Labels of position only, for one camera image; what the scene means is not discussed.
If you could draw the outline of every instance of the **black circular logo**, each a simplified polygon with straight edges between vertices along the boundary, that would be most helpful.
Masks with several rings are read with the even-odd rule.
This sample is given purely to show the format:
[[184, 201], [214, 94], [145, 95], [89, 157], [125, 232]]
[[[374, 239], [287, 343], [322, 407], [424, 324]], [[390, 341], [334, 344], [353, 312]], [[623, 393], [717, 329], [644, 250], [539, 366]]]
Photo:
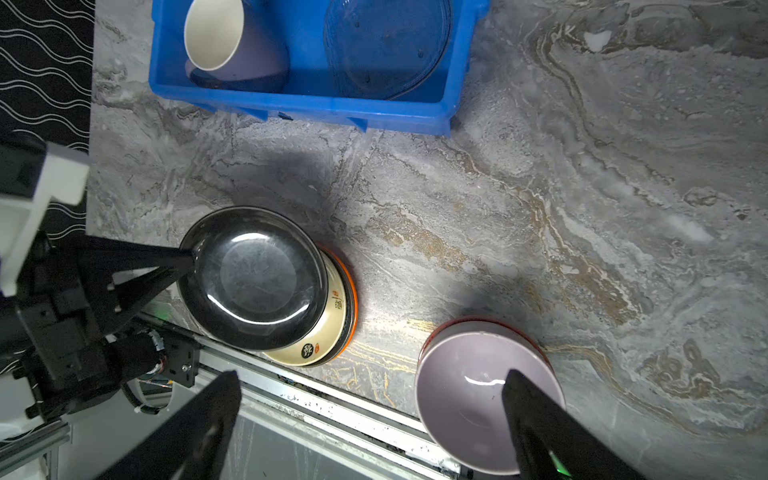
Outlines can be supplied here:
[[315, 347], [312, 346], [312, 343], [307, 343], [305, 346], [301, 347], [301, 356], [302, 358], [308, 359], [312, 356], [314, 351]]

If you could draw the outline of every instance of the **beige plate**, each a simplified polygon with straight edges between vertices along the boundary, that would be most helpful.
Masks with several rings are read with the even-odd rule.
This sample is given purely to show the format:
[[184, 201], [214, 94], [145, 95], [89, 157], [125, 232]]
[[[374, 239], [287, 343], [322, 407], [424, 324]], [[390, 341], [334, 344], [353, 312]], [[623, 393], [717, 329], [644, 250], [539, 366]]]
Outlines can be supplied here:
[[344, 330], [346, 293], [341, 275], [330, 258], [320, 252], [328, 272], [328, 300], [320, 320], [304, 338], [284, 349], [265, 352], [275, 362], [287, 366], [306, 366], [318, 362], [336, 345]]

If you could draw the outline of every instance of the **black plate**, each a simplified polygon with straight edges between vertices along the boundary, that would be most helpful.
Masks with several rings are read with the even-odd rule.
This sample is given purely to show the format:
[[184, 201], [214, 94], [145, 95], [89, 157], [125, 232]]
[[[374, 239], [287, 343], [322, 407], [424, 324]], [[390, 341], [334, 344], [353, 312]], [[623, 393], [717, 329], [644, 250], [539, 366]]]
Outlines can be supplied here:
[[267, 351], [299, 341], [325, 309], [320, 252], [292, 221], [257, 207], [215, 211], [181, 241], [194, 272], [179, 291], [198, 323], [232, 346]]

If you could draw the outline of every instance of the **marble countertop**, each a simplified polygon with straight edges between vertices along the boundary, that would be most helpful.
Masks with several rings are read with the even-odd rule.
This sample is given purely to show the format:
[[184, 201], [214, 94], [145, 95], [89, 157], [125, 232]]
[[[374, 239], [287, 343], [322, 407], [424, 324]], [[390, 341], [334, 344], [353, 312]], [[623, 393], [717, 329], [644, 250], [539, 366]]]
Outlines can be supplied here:
[[[755, 5], [493, 2], [443, 138], [158, 98], [151, 2], [99, 0], [88, 232], [176, 246], [217, 208], [279, 211], [343, 252], [359, 288], [355, 339], [310, 375], [415, 415], [429, 333], [495, 316], [540, 343], [568, 411], [649, 478], [759, 477], [768, 47]], [[153, 309], [196, 329], [173, 289]]]

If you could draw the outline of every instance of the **pink bowl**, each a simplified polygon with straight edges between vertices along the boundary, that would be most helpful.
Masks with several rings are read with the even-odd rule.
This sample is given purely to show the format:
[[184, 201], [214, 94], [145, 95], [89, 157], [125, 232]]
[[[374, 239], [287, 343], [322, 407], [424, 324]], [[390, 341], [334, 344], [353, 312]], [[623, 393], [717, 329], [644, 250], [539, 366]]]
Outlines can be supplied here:
[[435, 443], [478, 472], [520, 472], [501, 397], [510, 369], [565, 408], [560, 384], [541, 350], [501, 323], [449, 322], [427, 339], [419, 356], [415, 394], [422, 423]]

